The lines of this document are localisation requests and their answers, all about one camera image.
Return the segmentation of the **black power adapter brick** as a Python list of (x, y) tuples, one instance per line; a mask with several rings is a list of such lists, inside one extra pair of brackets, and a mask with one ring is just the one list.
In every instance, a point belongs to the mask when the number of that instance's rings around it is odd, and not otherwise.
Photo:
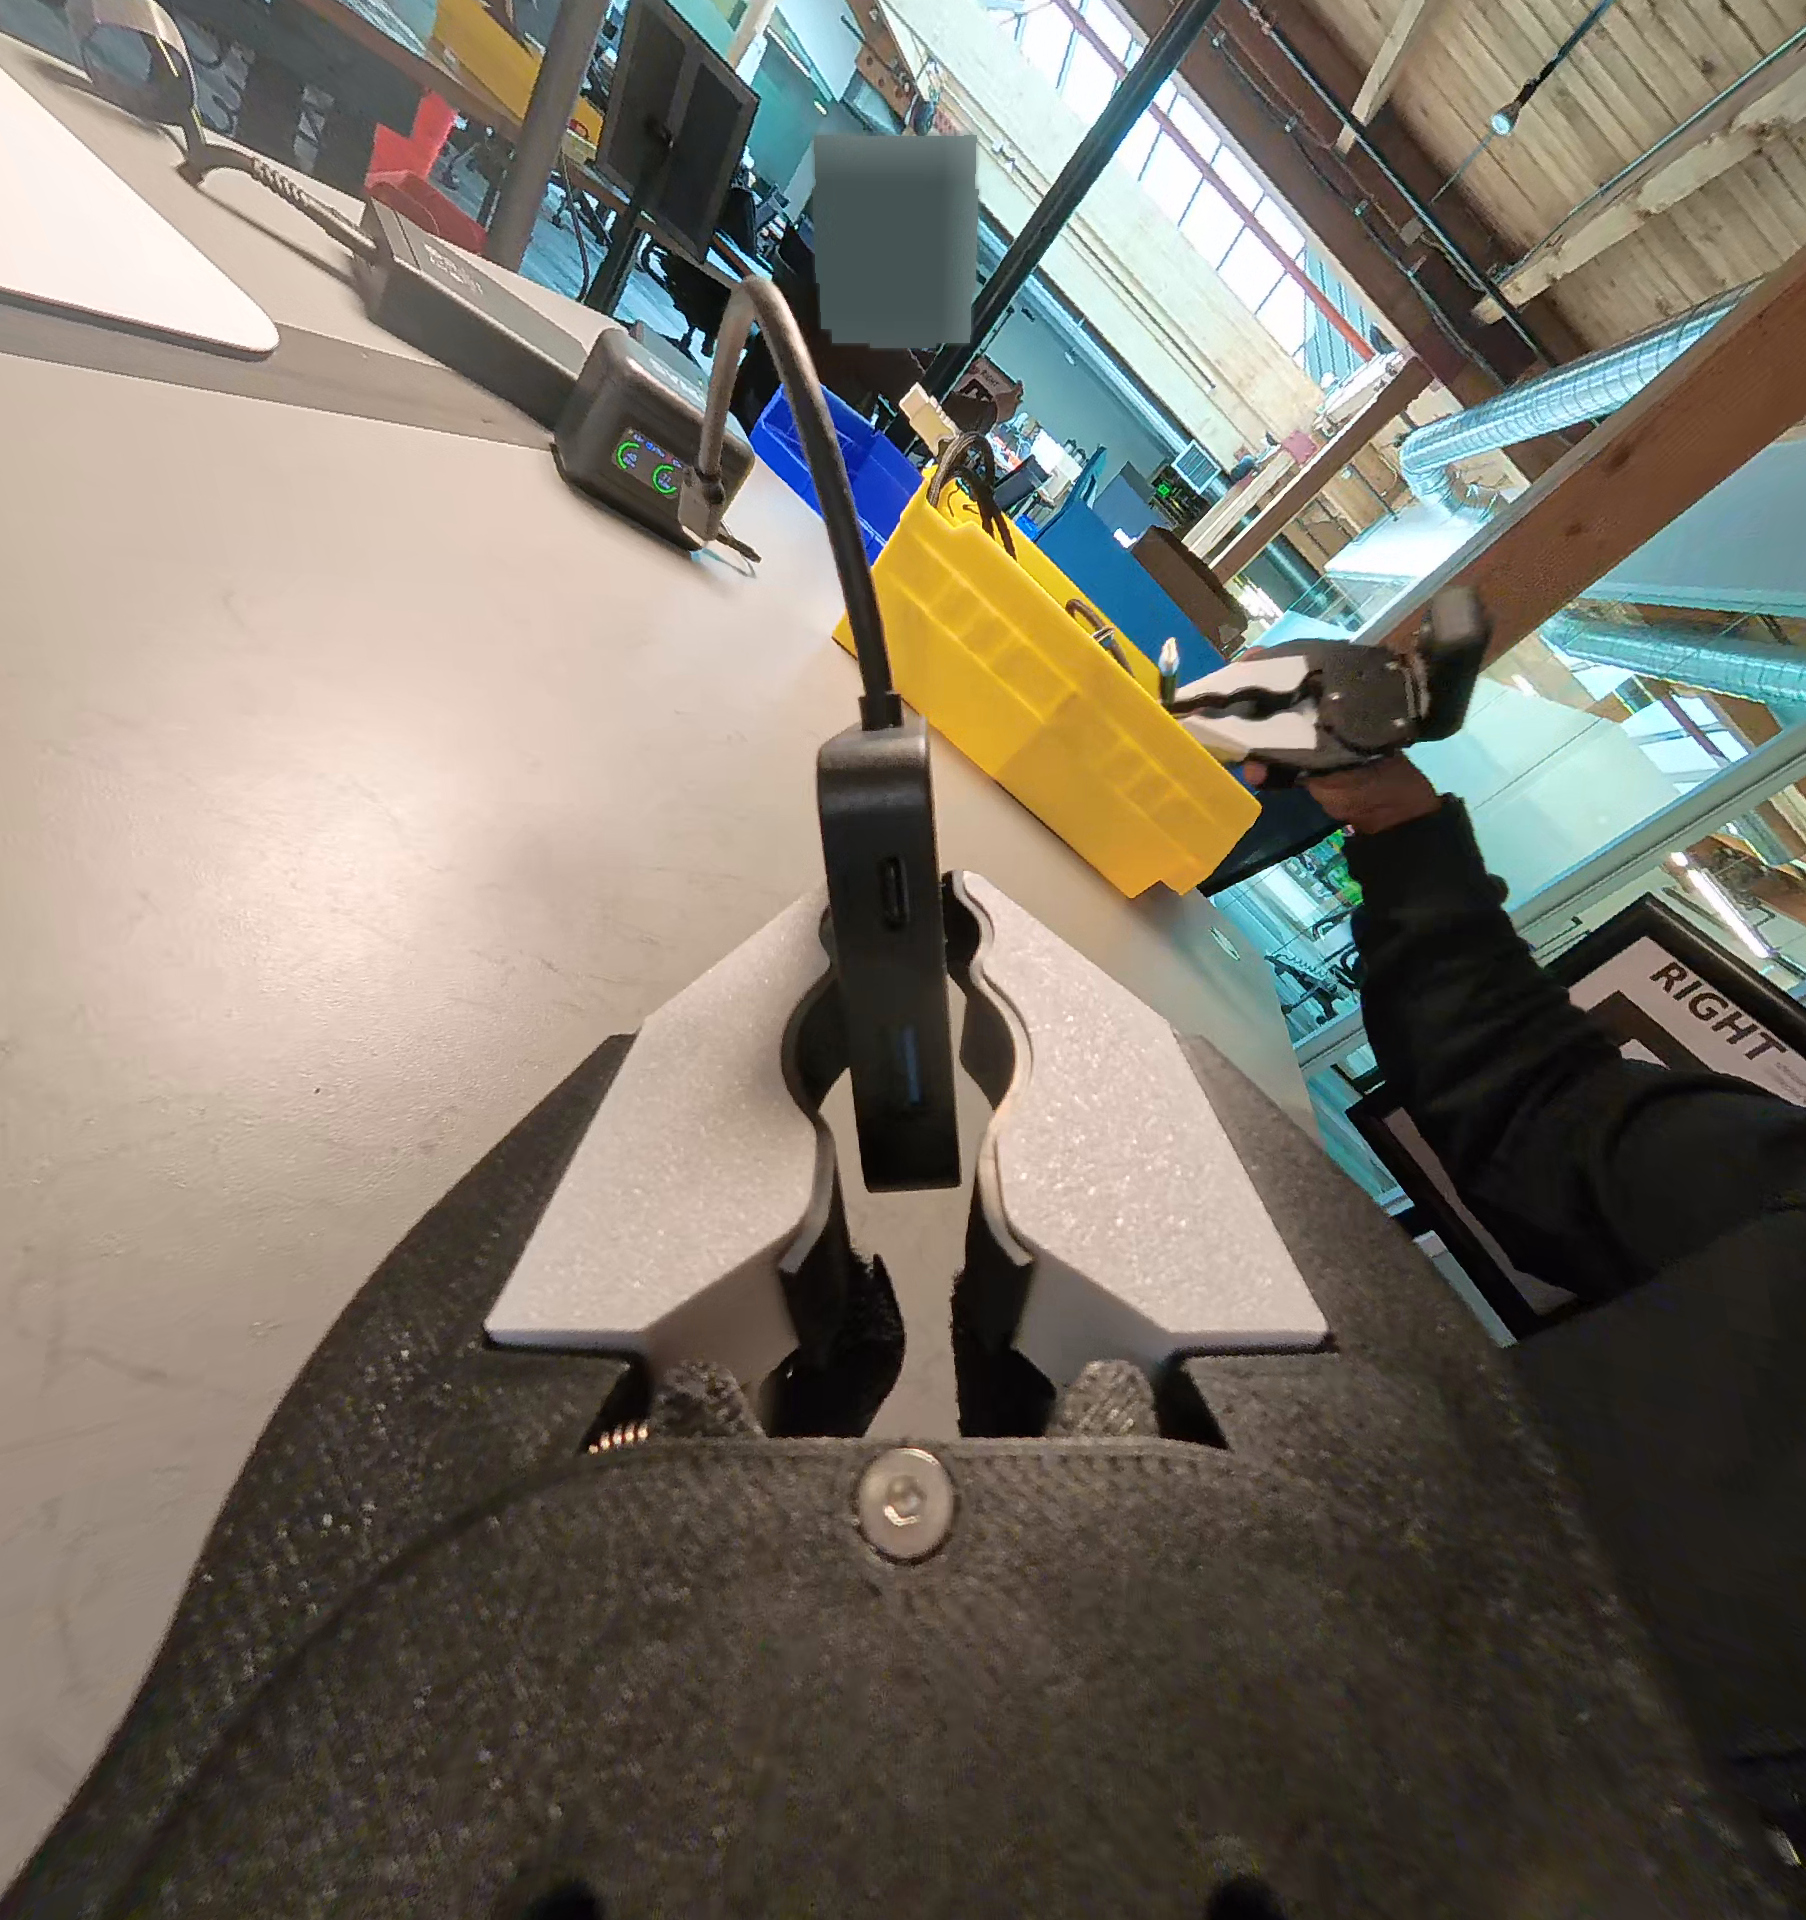
[(581, 337), (384, 202), (363, 204), (361, 235), (357, 284), (374, 323), (538, 426), (557, 426), (588, 354)]

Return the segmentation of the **small yellow bin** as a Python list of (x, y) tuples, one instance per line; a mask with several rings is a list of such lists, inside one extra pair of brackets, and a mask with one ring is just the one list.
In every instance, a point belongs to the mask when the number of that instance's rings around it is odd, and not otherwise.
[(515, 36), (490, 3), (437, 1), (424, 47), (440, 76), (500, 110), (504, 130), (521, 131), (546, 56), (538, 43)]

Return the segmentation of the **person's right forearm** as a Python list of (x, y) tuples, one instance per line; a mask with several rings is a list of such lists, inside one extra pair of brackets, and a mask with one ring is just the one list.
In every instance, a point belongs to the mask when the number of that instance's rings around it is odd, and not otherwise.
[(1806, 1286), (1806, 1109), (1624, 1055), (1507, 914), (1470, 816), (1352, 837), (1366, 1033), (1465, 1205), (1583, 1303), (1680, 1272)]

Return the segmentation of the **blue plastic bin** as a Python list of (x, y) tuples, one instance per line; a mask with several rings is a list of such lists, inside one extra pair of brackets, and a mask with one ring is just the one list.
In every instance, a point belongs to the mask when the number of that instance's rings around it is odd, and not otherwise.
[[(840, 444), (866, 556), (878, 560), (921, 488), (919, 467), (835, 391), (825, 389), (825, 403)], [(747, 441), (757, 461), (821, 516), (813, 464), (781, 387), (750, 429)]]

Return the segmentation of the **blue partition panel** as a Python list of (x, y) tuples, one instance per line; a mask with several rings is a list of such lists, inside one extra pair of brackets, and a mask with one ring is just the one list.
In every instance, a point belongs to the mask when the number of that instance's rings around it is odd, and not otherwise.
[(1125, 547), (1111, 526), (1080, 499), (1064, 503), (1038, 545), (1086, 598), (1150, 662), (1167, 640), (1179, 642), (1179, 679), (1198, 679), (1226, 659), (1174, 597)]

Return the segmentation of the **black monitor on stand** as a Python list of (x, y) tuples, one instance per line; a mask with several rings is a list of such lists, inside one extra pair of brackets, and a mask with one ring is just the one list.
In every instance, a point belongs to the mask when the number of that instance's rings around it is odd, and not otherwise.
[(649, 234), (702, 261), (760, 97), (672, 3), (630, 1), (593, 160), (624, 199), (588, 302), (612, 313)]

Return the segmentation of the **person's black clothed torso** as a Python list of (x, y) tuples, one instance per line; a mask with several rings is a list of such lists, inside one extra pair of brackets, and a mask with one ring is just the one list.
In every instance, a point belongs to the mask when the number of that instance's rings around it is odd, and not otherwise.
[(1806, 1866), (1806, 1110), (1759, 1202), (1515, 1350), (1706, 1759)]

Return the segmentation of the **black framed white sign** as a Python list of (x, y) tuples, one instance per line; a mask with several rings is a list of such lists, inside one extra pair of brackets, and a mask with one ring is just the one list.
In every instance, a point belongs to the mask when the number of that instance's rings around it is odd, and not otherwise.
[[(1583, 933), (1548, 964), (1569, 1000), (1616, 1047), (1670, 1072), (1735, 1078), (1806, 1109), (1806, 1000), (1705, 936), (1657, 895)], [(1501, 1345), (1575, 1315), (1563, 1288), (1509, 1259), (1461, 1204), (1438, 1155), (1380, 1073), (1348, 1123), (1403, 1197), (1386, 1212), (1412, 1235)]]

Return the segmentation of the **black metal pole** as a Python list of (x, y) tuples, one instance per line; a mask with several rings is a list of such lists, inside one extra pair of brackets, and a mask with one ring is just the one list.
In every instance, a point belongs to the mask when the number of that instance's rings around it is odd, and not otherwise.
[(1035, 204), (1032, 219), (1017, 232), (986, 277), (972, 306), (970, 337), (962, 348), (960, 367), (984, 348), (1004, 310), (1068, 227), (1134, 124), (1156, 104), (1161, 87), (1178, 77), (1183, 59), (1204, 36), (1218, 8), (1218, 1), (1179, 1), (1166, 24), (1147, 40), (1138, 59), (1125, 68), (1107, 107), (1072, 150), (1059, 176)]

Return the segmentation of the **grey black round device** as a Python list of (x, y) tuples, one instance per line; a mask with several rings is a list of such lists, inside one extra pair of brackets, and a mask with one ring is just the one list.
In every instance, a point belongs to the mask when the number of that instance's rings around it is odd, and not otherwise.
[(158, 127), (198, 130), (193, 63), (176, 22), (156, 1), (68, 1), (78, 56), (94, 91)]

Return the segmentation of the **silver ventilation duct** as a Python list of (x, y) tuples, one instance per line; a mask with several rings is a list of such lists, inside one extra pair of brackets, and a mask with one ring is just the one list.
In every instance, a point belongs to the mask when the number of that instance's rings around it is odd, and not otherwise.
[(1619, 412), (1758, 286), (1756, 279), (1735, 286), (1625, 342), (1542, 371), (1491, 400), (1419, 426), (1398, 449), (1403, 482), (1423, 505), (1450, 513), (1486, 511), (1491, 493), (1459, 478), (1468, 461)]
[(1806, 653), (1710, 631), (1624, 627), (1612, 621), (1557, 614), (1534, 631), (1566, 659), (1628, 669), (1669, 684), (1694, 685), (1763, 705), (1806, 708)]

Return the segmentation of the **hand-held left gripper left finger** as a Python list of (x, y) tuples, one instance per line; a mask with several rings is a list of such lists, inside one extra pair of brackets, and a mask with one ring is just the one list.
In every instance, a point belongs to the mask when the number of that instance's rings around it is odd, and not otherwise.
[(835, 1151), (786, 1038), (830, 969), (825, 907), (797, 896), (642, 1020), (488, 1314), (495, 1345), (738, 1379), (797, 1350), (781, 1262), (826, 1218)]

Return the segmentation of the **red plastic bin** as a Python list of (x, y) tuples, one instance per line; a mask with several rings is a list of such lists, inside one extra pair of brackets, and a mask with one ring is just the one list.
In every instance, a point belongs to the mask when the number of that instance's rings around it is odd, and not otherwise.
[(377, 124), (363, 175), (368, 199), (388, 204), (424, 204), (435, 194), (431, 175), (449, 145), (460, 111), (439, 91), (424, 91), (407, 131)]

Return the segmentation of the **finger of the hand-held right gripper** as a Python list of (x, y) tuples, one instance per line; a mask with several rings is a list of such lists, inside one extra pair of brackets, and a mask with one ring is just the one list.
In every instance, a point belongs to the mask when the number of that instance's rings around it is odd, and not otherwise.
[(1257, 760), (1276, 770), (1344, 770), (1348, 749), (1323, 733), (1313, 706), (1261, 711), (1249, 705), (1198, 705), (1188, 733), (1226, 763)]
[(1329, 662), (1344, 653), (1348, 653), (1344, 642), (1284, 642), (1244, 652), (1214, 673), (1179, 685), (1172, 699), (1172, 712), (1179, 717), (1241, 712), (1268, 718), (1278, 712), (1318, 708), (1323, 673)]

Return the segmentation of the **yellow plastic bin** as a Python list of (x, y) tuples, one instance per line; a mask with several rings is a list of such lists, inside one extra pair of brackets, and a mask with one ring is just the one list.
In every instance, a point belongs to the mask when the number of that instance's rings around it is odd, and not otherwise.
[(901, 699), (1125, 896), (1200, 888), (1261, 822), (1158, 663), (957, 478), (923, 478), (874, 584)]

